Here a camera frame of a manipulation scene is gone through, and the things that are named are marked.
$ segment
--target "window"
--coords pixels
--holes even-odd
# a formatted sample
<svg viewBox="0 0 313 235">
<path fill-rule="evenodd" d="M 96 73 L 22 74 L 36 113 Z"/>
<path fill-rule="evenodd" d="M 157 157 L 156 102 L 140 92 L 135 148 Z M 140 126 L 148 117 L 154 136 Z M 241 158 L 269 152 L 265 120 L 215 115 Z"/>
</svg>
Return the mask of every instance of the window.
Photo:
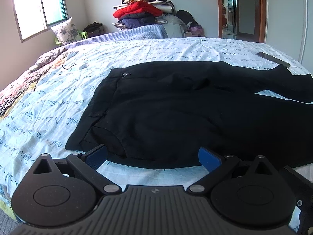
<svg viewBox="0 0 313 235">
<path fill-rule="evenodd" d="M 64 0 L 13 0 L 21 40 L 67 19 Z"/>
</svg>

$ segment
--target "pillow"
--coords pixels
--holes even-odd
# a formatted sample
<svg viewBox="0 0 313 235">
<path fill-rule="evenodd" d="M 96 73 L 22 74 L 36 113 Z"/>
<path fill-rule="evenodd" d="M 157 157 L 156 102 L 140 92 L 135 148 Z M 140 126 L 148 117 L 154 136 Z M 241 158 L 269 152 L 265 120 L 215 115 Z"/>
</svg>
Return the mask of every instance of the pillow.
<svg viewBox="0 0 313 235">
<path fill-rule="evenodd" d="M 51 30 L 63 45 L 82 40 L 78 30 L 72 23 L 72 18 L 57 26 L 51 27 Z"/>
</svg>

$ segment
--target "red jacket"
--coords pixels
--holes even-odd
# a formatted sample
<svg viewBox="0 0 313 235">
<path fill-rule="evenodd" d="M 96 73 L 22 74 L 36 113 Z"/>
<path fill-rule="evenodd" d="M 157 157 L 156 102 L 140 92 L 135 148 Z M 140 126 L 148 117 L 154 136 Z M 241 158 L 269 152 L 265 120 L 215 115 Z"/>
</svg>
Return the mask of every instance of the red jacket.
<svg viewBox="0 0 313 235">
<path fill-rule="evenodd" d="M 125 16 L 128 14 L 141 13 L 141 12 L 149 12 L 155 17 L 161 16 L 163 14 L 163 11 L 157 9 L 153 5 L 147 2 L 138 1 L 132 5 L 129 5 L 125 8 L 117 10 L 116 12 L 114 12 L 113 17 L 121 18 L 122 16 Z"/>
</svg>

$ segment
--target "blue gripper pad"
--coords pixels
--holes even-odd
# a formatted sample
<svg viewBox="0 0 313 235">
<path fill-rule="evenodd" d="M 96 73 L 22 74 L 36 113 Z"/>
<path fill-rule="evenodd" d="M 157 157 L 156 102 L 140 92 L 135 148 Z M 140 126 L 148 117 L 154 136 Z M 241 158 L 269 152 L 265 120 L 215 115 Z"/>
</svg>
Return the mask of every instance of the blue gripper pad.
<svg viewBox="0 0 313 235">
<path fill-rule="evenodd" d="M 106 146 L 103 146 L 100 148 L 97 147 L 97 148 L 98 149 L 95 150 L 93 153 L 89 154 L 85 158 L 85 161 L 84 161 L 88 166 L 90 166 L 94 170 L 97 170 L 100 168 L 100 166 L 106 161 L 107 155 L 108 155 L 108 150 L 107 150 Z"/>
<path fill-rule="evenodd" d="M 221 156 L 210 152 L 203 147 L 199 149 L 198 158 L 199 162 L 207 169 L 208 172 L 215 170 L 223 163 Z"/>
</svg>

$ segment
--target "ribbed black plate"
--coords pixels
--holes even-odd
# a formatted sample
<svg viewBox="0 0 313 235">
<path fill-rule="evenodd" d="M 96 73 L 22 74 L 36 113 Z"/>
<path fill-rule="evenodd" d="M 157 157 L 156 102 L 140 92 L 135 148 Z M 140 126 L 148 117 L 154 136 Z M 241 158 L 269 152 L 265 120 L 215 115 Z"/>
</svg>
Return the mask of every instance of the ribbed black plate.
<svg viewBox="0 0 313 235">
<path fill-rule="evenodd" d="M 79 223 L 57 229 L 19 226 L 12 235 L 295 235 L 288 227 L 246 230 L 221 219 L 205 197 L 189 195 L 182 186 L 128 186 L 106 196 Z"/>
</svg>

